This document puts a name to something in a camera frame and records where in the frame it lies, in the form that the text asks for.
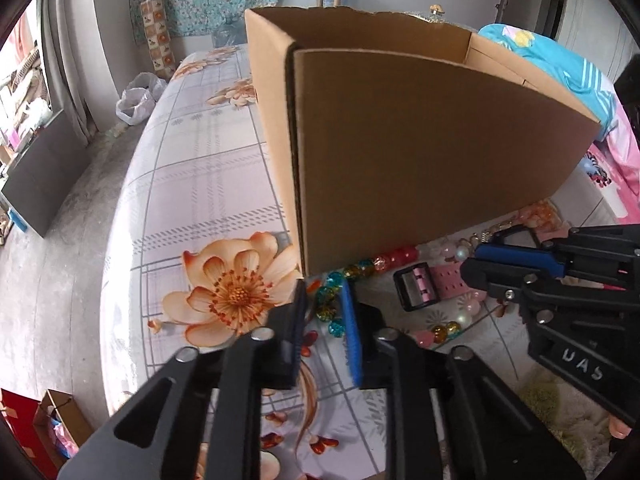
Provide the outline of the small brown paper bag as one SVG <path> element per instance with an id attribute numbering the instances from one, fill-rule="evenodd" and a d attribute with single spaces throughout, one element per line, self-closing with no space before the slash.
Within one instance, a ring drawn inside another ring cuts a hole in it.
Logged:
<path id="1" fill-rule="evenodd" d="M 47 389 L 37 403 L 34 427 L 46 450 L 59 463 L 73 458 L 94 433 L 74 397 L 53 389 Z"/>

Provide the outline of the red cardboard box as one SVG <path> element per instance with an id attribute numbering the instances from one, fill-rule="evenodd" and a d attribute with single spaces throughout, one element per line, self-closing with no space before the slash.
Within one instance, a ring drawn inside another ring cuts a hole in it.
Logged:
<path id="1" fill-rule="evenodd" d="M 52 460 L 34 426 L 39 403 L 28 396 L 1 390 L 1 411 L 9 424 L 15 440 L 46 479 L 58 476 L 58 465 Z"/>

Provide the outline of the grey curtain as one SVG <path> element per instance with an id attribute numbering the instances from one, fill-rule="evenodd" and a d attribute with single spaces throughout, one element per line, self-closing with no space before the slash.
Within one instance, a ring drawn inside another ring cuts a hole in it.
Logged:
<path id="1" fill-rule="evenodd" d="M 52 110 L 63 112 L 73 133 L 85 148 L 96 134 L 70 42 L 65 0 L 37 0 L 38 44 Z"/>

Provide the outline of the pink floral quilt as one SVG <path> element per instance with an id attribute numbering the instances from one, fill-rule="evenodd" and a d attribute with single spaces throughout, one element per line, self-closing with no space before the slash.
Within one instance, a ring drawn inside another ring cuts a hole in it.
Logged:
<path id="1" fill-rule="evenodd" d="M 616 220 L 639 222 L 639 147 L 620 99 L 614 98 L 611 129 L 602 142 L 590 145 L 587 174 L 608 203 Z"/>

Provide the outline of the floral bed sheet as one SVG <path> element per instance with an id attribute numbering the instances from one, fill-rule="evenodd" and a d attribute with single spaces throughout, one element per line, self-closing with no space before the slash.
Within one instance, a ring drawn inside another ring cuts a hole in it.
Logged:
<path id="1" fill-rule="evenodd" d="M 118 410 L 186 344 L 183 320 L 163 310 L 166 296 L 193 287 L 182 263 L 216 240 L 268 232 L 279 247 L 290 238 L 273 187 L 270 156 L 254 104 L 216 94 L 243 88 L 248 54 L 198 52 L 183 63 L 146 124 L 115 211 L 100 307 L 100 345 L 107 407 Z M 422 344 L 446 351 L 471 347 L 574 455 L 588 478 L 610 460 L 608 418 L 596 404 L 529 359 L 515 306 L 467 292 L 407 312 L 390 274 L 366 278 L 358 297 L 386 322 Z M 312 318 L 303 364 L 314 375 L 317 413 L 305 425 L 296 390 L 262 404 L 262 434 L 285 479 L 365 479 L 385 467 L 385 396 L 350 378 L 345 341 L 335 322 Z"/>

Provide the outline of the small figurine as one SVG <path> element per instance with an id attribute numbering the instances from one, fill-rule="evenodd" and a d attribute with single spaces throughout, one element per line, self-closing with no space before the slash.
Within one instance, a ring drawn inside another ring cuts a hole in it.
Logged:
<path id="1" fill-rule="evenodd" d="M 430 15 L 428 16 L 428 20 L 431 23 L 443 23 L 445 11 L 442 10 L 442 7 L 439 4 L 432 4 L 430 6 Z"/>

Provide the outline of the white plastic bag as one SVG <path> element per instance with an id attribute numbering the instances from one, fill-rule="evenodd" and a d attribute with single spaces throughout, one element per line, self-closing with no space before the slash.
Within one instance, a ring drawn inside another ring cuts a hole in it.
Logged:
<path id="1" fill-rule="evenodd" d="M 128 84 L 116 103 L 115 114 L 127 126 L 142 124 L 153 113 L 168 83 L 152 73 L 140 73 Z"/>

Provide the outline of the dark grey cabinet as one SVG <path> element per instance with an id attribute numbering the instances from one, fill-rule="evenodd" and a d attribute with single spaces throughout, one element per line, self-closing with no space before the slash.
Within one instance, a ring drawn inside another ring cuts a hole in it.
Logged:
<path id="1" fill-rule="evenodd" d="M 32 138 L 1 183 L 2 200 L 45 237 L 77 180 L 90 164 L 85 144 L 61 110 Z"/>

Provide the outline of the patterned roll tube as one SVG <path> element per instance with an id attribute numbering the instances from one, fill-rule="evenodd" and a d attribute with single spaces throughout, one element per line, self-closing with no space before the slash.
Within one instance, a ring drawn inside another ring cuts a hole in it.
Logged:
<path id="1" fill-rule="evenodd" d="M 140 3 L 140 12 L 153 72 L 158 78 L 171 80 L 176 59 L 170 46 L 164 0 L 144 0 Z"/>

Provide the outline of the blue cartoon blanket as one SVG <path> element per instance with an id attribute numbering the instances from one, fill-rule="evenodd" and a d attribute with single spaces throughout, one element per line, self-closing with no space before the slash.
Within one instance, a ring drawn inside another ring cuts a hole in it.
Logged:
<path id="1" fill-rule="evenodd" d="M 480 36 L 525 58 L 577 96 L 597 117 L 597 141 L 604 141 L 617 125 L 614 86 L 593 62 L 549 37 L 510 25 L 486 25 L 480 29 Z"/>

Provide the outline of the brown cardboard box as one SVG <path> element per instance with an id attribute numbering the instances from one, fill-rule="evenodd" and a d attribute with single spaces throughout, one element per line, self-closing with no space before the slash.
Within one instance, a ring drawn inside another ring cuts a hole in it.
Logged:
<path id="1" fill-rule="evenodd" d="M 551 196 L 599 135 L 533 63 L 405 13 L 248 10 L 250 72 L 306 275 Z"/>

